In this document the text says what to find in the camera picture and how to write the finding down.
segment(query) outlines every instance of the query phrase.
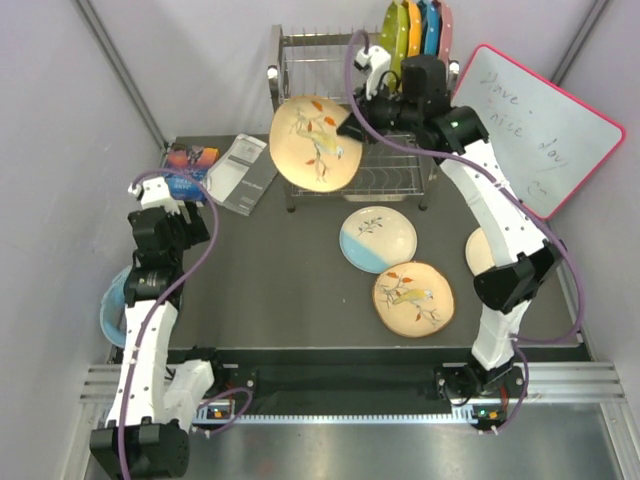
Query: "green plate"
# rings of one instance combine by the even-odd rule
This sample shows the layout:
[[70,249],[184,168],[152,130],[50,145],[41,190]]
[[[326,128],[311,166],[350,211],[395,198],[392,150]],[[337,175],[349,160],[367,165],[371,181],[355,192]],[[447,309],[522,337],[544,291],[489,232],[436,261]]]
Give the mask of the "green plate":
[[[401,4],[391,2],[382,23],[380,33],[380,46],[391,55],[391,70],[400,78],[400,63],[407,56],[409,46],[409,12]],[[396,88],[396,79],[393,75],[387,77],[387,84],[391,91]]]

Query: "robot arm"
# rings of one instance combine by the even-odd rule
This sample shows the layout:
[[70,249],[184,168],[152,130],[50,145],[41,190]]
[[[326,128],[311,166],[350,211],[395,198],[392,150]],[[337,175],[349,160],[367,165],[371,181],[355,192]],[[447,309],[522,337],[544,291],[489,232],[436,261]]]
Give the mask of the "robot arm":
[[[560,263],[561,255],[496,188],[511,191],[488,133],[473,109],[451,107],[448,84],[447,69],[440,60],[417,55],[402,62],[402,93],[392,94],[383,86],[372,98],[364,89],[357,89],[355,98],[360,113],[376,130],[414,133],[420,147],[455,152],[490,170],[497,179],[498,185],[494,185],[467,165],[435,159],[484,230],[496,263],[474,278],[483,306],[469,367],[476,391],[482,393],[495,388],[498,379],[511,369],[511,337],[518,332],[531,300]],[[353,114],[338,127],[338,134],[370,140]]]
[[362,48],[356,55],[354,65],[360,71],[369,72],[365,94],[367,100],[371,100],[378,94],[378,89],[383,84],[383,77],[389,71],[391,55],[377,45],[372,46],[368,51]]
[[[214,383],[209,359],[192,358],[176,368],[169,387],[165,387],[169,337],[178,316],[181,288],[158,306],[144,335],[139,336],[156,300],[182,276],[183,252],[208,240],[209,234],[194,204],[185,204],[188,219],[182,214],[163,177],[146,180],[130,192],[140,200],[142,209],[129,214],[137,249],[124,292],[126,344],[113,406],[105,428],[91,432],[90,450],[110,478],[122,478],[117,430],[124,409],[131,477],[181,477],[187,469],[191,420]],[[131,389],[124,399],[130,374]]]

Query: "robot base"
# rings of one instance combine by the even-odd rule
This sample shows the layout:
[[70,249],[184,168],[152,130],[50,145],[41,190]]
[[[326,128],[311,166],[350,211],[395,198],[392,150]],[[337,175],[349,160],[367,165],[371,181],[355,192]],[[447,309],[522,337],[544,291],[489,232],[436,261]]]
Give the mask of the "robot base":
[[[125,427],[131,478],[179,478],[189,464],[189,435],[177,421]],[[118,457],[118,428],[91,432],[89,448],[109,478],[122,478]]]

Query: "gray floor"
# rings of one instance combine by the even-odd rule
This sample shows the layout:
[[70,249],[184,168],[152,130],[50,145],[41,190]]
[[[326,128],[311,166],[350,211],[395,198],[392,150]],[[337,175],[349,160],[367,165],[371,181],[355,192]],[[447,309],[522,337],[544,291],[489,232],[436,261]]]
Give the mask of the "gray floor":
[[[104,479],[99,467],[87,478]],[[525,405],[499,437],[452,425],[239,425],[191,436],[185,480],[622,480],[597,405]]]
[[[232,137],[189,140],[224,151]],[[335,198],[304,200],[295,213],[288,213],[278,176],[250,217],[219,208],[218,244],[185,286],[172,347],[467,347],[473,343],[481,305],[464,246],[477,223],[447,178],[436,180],[431,207],[425,212],[414,200],[387,204],[413,222],[418,232],[415,259],[439,269],[455,295],[453,320],[439,333],[421,339],[397,336],[382,324],[371,299],[376,276],[357,270],[340,252],[342,222],[366,204]],[[211,212],[203,210],[203,216],[211,225]],[[203,250],[197,246],[187,252],[185,267]],[[541,288],[521,332],[549,338],[570,326],[554,276]]]

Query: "colorful plate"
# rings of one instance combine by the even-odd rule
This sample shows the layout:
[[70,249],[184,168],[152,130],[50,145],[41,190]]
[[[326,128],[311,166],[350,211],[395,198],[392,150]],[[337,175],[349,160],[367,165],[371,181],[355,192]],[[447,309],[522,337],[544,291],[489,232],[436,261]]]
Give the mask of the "colorful plate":
[[365,207],[351,214],[340,229],[340,249],[354,266],[381,273],[413,258],[418,235],[411,222],[388,207]]
[[447,279],[426,263],[408,262],[382,273],[373,287],[382,322],[403,337],[424,337],[453,318],[455,302]]
[[451,44],[453,43],[453,12],[449,5],[438,0],[433,0],[433,4],[440,13],[440,43],[438,44],[438,58],[449,65],[449,55],[451,54]]
[[440,15],[436,7],[428,0],[418,3],[422,13],[422,53],[435,55],[438,53],[440,40]]
[[481,228],[477,228],[469,235],[467,245],[464,249],[467,265],[473,276],[486,272],[491,267],[495,267],[491,247],[487,241],[487,236]]
[[362,159],[360,142],[336,134],[348,115],[333,101],[314,95],[293,97],[278,108],[271,122],[269,152],[282,176],[314,192],[347,185]]
[[409,12],[409,46],[407,47],[407,57],[420,55],[420,45],[422,45],[422,14],[420,8],[413,3],[413,0],[404,2],[404,7]]
[[[395,1],[391,2],[382,23],[380,46],[391,55],[391,71],[400,78],[402,60],[407,56],[409,43],[409,13],[407,9]],[[396,89],[396,79],[393,75],[387,77],[389,89]]]

